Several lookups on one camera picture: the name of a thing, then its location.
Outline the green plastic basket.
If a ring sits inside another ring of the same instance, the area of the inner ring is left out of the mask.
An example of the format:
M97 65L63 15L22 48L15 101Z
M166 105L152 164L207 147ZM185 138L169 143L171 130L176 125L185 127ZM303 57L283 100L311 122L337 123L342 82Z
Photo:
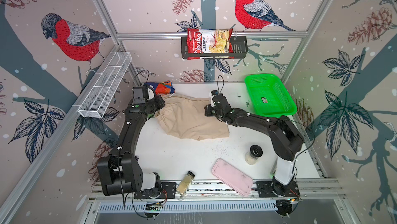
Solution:
M292 116L297 106L280 78L274 74L253 74L245 78L254 113L264 117Z

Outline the rainbow striped shorts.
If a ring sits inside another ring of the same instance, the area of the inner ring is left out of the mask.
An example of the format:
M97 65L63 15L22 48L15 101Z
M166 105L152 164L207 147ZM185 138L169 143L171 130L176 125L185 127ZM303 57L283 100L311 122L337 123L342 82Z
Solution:
M157 95L168 95L175 93L175 89L171 81L147 82L146 84L151 86Z

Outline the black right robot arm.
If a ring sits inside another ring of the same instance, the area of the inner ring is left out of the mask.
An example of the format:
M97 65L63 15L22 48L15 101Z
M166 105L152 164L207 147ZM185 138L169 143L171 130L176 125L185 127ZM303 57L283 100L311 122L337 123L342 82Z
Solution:
M226 98L221 97L204 107L204 115L234 127L251 129L268 136L277 155L276 172L273 179L287 186L293 179L295 160L304 144L304 138L287 116L263 117L241 108L233 108Z

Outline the pink rectangular case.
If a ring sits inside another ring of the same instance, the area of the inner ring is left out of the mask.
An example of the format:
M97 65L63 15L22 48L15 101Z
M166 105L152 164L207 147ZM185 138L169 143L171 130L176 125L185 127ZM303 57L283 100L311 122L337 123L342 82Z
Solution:
M250 195L253 179L223 159L216 160L212 174L240 195Z

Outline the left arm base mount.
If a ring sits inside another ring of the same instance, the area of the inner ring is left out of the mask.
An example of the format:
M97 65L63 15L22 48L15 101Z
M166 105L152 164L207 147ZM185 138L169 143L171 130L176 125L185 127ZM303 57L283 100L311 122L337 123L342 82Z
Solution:
M162 181L159 187L146 189L134 194L134 200L165 200L174 199L176 195L176 183Z

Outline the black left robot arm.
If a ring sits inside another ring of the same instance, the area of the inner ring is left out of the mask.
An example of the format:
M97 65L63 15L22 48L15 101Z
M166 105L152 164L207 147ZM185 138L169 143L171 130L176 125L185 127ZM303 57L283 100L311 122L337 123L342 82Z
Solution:
M150 100L132 100L124 110L125 122L116 147L98 160L97 169L106 196L138 193L160 195L163 191L158 173L144 173L135 156L141 130L165 106L159 95Z

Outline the beige shorts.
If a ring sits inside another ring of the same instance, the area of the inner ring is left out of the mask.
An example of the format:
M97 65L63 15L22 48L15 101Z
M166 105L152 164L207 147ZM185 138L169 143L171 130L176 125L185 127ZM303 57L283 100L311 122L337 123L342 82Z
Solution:
M166 134L180 139L218 139L230 136L227 124L216 117L206 117L209 98L192 98L181 94L164 95L165 106L155 117Z

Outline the black wall basket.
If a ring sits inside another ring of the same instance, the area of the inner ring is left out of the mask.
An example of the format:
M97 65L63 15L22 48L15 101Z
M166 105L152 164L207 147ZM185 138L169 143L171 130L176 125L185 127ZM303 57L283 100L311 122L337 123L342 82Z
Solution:
M248 53L247 37L237 36L230 40L230 48L233 52L217 53L217 54L190 54L188 53L187 37L182 37L181 40L181 54L184 60L188 58L199 59L244 59Z

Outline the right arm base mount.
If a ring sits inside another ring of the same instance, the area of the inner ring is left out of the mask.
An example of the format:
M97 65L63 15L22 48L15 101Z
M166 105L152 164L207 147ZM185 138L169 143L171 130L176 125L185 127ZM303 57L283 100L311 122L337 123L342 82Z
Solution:
M299 188L295 180L291 180L287 185L283 185L275 179L257 181L255 184L260 198L300 198Z

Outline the red Chuba chips bag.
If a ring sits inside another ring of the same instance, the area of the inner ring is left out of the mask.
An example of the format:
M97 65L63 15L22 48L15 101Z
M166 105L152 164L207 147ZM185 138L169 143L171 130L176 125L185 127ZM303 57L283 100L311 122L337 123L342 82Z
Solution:
M230 39L233 29L191 29L187 30L188 54L232 53Z

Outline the spice jar black lid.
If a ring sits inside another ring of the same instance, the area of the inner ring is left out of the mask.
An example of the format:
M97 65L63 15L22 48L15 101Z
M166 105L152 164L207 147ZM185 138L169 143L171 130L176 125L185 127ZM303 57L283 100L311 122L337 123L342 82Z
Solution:
M176 188L176 192L179 194L180 198L184 198L194 178L195 178L195 174L191 171L188 171L186 175L183 177L183 179Z

